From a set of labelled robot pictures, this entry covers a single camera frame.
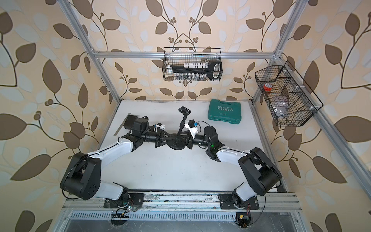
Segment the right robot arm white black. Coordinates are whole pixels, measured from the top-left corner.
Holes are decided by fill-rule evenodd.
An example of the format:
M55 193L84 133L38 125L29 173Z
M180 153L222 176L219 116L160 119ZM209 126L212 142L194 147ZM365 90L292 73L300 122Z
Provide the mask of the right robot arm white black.
M223 148L218 139L216 129L205 127L200 135L199 124L186 125L186 146L204 147L208 157L217 162L234 164L241 168L245 182L235 188L231 194L231 202L235 208L247 208L248 201L256 195L265 196L277 182L281 181L282 174L275 164L260 148L253 148L248 152L230 148Z

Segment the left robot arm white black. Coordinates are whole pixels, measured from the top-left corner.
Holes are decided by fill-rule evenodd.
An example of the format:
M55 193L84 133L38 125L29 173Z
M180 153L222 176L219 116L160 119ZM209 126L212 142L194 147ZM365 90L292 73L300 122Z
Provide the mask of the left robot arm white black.
M149 125L148 117L127 116L123 127L128 133L112 145L88 154L79 152L72 156L60 183L62 194L70 193L76 199L104 198L117 208L131 205L128 188L101 179L101 172L108 164L139 148L144 142L155 147L167 144L175 136L167 133L163 124Z

